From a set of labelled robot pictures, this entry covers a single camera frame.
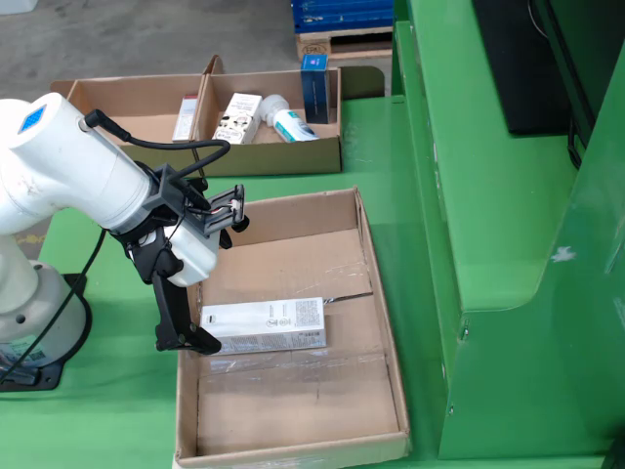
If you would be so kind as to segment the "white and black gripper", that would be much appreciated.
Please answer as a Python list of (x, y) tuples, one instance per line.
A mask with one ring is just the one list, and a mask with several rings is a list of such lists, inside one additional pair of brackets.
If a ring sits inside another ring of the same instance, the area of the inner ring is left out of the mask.
[(155, 327), (159, 352), (187, 350), (202, 355), (221, 351), (222, 343), (192, 318), (187, 287), (210, 276), (218, 260), (219, 240), (197, 232), (190, 222), (159, 227), (130, 243), (127, 253), (142, 281), (155, 294), (160, 320)]

